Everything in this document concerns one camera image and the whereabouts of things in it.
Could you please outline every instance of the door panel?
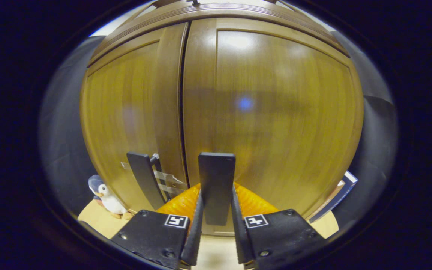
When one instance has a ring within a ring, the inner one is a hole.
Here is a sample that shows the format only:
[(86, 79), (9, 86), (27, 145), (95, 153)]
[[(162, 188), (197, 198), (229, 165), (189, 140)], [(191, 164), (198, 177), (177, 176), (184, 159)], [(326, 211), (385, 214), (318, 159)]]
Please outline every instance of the door panel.
[(183, 82), (191, 186), (201, 152), (233, 153), (236, 182), (307, 217), (349, 167), (362, 116), (355, 68), (327, 44), (268, 22), (192, 22)]
[(180, 143), (180, 65), (187, 23), (140, 36), (89, 67), (81, 95), (86, 147), (101, 178), (132, 212), (152, 210), (127, 152), (160, 155), (186, 181)]

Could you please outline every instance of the wooden cabinet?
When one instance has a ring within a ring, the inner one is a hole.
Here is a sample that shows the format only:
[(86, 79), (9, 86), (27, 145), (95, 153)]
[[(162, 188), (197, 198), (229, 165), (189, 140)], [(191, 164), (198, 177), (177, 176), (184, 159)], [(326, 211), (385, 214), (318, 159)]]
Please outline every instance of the wooden cabinet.
[[(210, 9), (218, 5), (226, 13)], [(134, 212), (152, 210), (120, 164), (129, 151), (158, 153), (163, 171), (189, 186), (199, 183), (201, 152), (233, 153), (236, 182), (308, 217), (348, 169), (362, 129), (362, 91), (344, 48), (265, 1), (176, 2), (151, 13), (103, 41), (82, 91), (86, 145), (111, 190)]]

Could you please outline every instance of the wooden floor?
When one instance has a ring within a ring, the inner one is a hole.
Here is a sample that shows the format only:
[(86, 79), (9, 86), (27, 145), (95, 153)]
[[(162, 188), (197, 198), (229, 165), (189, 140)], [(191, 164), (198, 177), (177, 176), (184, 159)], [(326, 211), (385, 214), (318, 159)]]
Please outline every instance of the wooden floor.
[[(78, 220), (88, 223), (107, 238), (112, 238), (128, 222), (125, 219), (115, 219), (95, 200), (92, 200), (82, 210)], [(328, 238), (339, 230), (332, 212), (312, 223), (311, 226), (324, 238)], [(202, 235), (199, 244), (198, 265), (192, 269), (242, 270), (243, 265), (238, 264), (234, 237)]]

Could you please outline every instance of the stuffed penguin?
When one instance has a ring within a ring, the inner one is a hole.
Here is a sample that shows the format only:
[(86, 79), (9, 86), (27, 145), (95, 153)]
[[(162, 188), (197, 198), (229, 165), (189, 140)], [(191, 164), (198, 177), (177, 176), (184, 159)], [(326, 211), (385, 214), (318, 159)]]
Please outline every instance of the stuffed penguin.
[(116, 197), (110, 192), (108, 187), (103, 183), (103, 180), (99, 175), (93, 175), (88, 180), (89, 189), (101, 199), (103, 206), (111, 213), (111, 215), (117, 219), (131, 219), (132, 214), (128, 212), (123, 205), (116, 199)]

